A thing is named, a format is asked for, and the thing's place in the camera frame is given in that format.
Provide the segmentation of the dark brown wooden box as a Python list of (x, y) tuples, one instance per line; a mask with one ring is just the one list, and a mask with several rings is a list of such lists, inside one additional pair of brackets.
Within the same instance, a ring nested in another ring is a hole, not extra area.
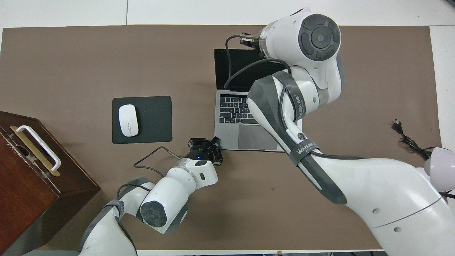
[(0, 256), (45, 245), (99, 190), (38, 119), (0, 111)]

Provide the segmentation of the brown table mat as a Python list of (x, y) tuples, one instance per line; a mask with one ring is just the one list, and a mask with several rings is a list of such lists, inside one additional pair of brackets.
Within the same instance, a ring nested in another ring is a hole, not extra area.
[[(101, 191), (43, 250), (75, 251), (89, 223), (135, 177), (159, 143), (113, 144), (112, 100), (170, 96), (177, 155), (214, 136), (213, 50), (262, 26), (128, 25), (3, 29), (0, 111), (37, 118)], [(440, 146), (429, 28), (343, 26), (340, 97), (303, 119), (325, 154), (391, 158), (422, 166), (390, 125), (421, 147)], [(177, 232), (161, 235), (126, 215), (139, 250), (296, 251), (380, 249), (351, 209), (323, 197), (284, 153), (224, 151), (218, 182), (190, 195)]]

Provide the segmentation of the silver laptop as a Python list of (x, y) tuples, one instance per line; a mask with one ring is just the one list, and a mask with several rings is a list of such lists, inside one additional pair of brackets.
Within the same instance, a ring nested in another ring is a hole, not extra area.
[(283, 149), (253, 118), (247, 94), (255, 80), (284, 70), (280, 63), (260, 63), (235, 77), (224, 87), (229, 74), (260, 60), (252, 49), (214, 49), (216, 78), (215, 129), (223, 150), (282, 152)]

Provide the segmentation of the white desk lamp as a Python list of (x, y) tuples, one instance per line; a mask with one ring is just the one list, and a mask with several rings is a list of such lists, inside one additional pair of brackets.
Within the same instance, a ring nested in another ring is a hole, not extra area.
[(449, 192), (455, 189), (455, 152), (436, 147), (424, 164), (424, 176), (443, 196), (455, 199)]

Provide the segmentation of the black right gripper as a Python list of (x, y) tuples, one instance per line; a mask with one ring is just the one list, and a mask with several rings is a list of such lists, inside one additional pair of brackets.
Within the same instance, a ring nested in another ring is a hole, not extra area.
[(260, 36), (253, 36), (249, 33), (242, 33), (240, 35), (240, 44), (252, 49), (259, 49), (260, 39)]

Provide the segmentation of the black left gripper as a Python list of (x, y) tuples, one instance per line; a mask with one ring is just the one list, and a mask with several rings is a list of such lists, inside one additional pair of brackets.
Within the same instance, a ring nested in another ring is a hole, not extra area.
[(187, 158), (198, 161), (211, 161), (214, 165), (220, 166), (223, 163), (223, 156), (219, 147), (220, 138), (215, 136), (211, 142), (206, 138), (190, 138), (188, 147), (190, 148)]

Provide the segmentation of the white computer mouse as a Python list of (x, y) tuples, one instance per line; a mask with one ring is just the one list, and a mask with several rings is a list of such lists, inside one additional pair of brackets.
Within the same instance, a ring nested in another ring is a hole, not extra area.
[(122, 105), (118, 110), (119, 126), (121, 133), (126, 137), (134, 137), (139, 133), (138, 117), (135, 106)]

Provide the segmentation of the black mouse pad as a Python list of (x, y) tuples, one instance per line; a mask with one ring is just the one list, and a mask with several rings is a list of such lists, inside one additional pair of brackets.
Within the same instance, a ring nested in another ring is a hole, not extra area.
[[(121, 131), (119, 110), (123, 105), (135, 107), (138, 134), (125, 136)], [(172, 98), (123, 97), (112, 100), (112, 143), (137, 144), (172, 141)]]

